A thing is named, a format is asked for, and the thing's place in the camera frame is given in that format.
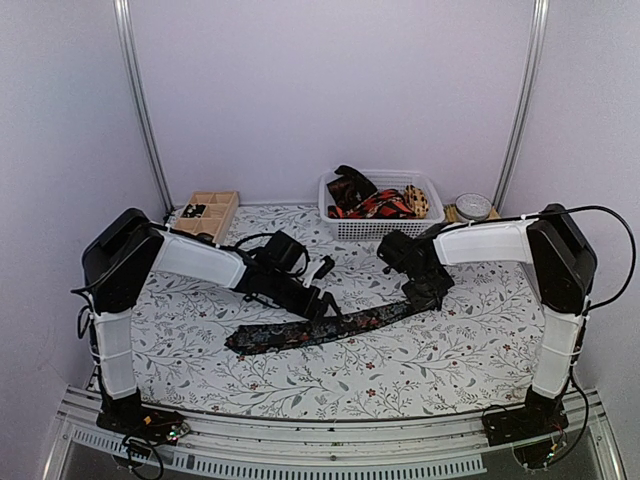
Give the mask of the dark floral tie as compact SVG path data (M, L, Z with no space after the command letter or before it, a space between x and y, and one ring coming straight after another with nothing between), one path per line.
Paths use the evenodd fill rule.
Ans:
M257 355L316 346L384 328L431 310L435 301L400 301L341 316L278 324L240 325L224 345L238 355Z

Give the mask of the white plastic basket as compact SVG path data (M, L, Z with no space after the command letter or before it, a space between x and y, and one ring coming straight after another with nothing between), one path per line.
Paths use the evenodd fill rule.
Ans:
M332 237L340 241L379 241L393 230L401 230L410 237L415 237L430 226L445 221L444 206L434 185L420 172L394 170L362 170L379 191L395 189L400 193L408 185L420 189L427 200L428 211L424 219L341 219L330 218L328 210L335 202L331 197L327 184L336 180L338 175L330 171L324 173L319 180L318 210L320 219L329 228Z

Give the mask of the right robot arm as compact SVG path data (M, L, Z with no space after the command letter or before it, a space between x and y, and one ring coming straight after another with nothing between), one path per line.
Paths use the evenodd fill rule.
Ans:
M394 230L377 250L388 269L407 277L403 290L416 310L438 309L453 285L450 266L517 262L533 267L544 331L530 390L539 396L517 415L517 427L537 436L552 424L569 380L591 305L597 257L569 210L550 204L514 219L438 224L415 238Z

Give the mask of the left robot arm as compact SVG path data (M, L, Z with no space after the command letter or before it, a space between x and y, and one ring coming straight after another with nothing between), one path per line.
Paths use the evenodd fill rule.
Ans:
M151 221L141 210L120 214L84 250L82 297L93 316L94 358L103 394L114 400L111 419L128 434L148 426L148 412L132 397L132 321L152 281L189 282L230 291L316 321L338 313L333 295L314 282L320 270L308 249L282 230L260 232L231 245L205 233L188 233Z

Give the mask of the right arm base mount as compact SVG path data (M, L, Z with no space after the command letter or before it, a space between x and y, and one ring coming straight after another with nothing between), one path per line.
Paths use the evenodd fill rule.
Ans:
M564 431L569 426L562 397L547 398L532 387L527 389L521 407L490 406L482 414L481 422L490 446Z

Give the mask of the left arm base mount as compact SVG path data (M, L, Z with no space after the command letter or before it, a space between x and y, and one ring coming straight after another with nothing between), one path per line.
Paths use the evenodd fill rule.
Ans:
M173 411L145 407L136 391L121 399L102 393L98 427L129 438L149 441L152 445L175 444L191 432L186 418Z

